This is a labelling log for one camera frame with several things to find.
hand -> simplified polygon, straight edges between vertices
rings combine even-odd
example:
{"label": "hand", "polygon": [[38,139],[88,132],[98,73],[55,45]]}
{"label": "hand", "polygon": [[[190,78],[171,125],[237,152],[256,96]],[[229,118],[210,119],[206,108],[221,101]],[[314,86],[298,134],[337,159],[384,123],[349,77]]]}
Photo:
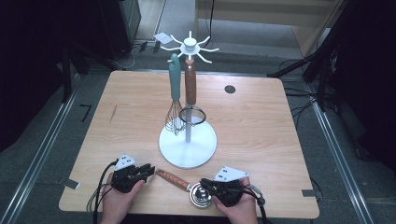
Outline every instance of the hand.
{"label": "hand", "polygon": [[[239,180],[243,186],[250,184],[248,177]],[[212,197],[215,206],[230,219],[233,224],[257,224],[256,201],[246,193],[238,204],[226,207],[216,196]]]}
{"label": "hand", "polygon": [[143,188],[144,180],[139,180],[129,193],[121,193],[116,189],[111,189],[111,179],[113,174],[108,175],[107,185],[102,193],[107,194],[103,198],[103,218],[101,224],[119,224],[127,215],[129,209],[134,205],[134,197]]}

white stand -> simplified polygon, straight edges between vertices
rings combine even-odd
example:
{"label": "white stand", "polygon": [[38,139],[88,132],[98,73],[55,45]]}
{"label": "white stand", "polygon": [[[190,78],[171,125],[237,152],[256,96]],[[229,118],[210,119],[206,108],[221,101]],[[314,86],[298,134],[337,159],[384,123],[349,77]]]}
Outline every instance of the white stand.
{"label": "white stand", "polygon": [[160,151],[167,161],[178,168],[192,169],[203,165],[215,154],[218,139],[208,122],[192,128],[191,140],[186,142],[186,131],[175,135],[164,127],[160,134]]}

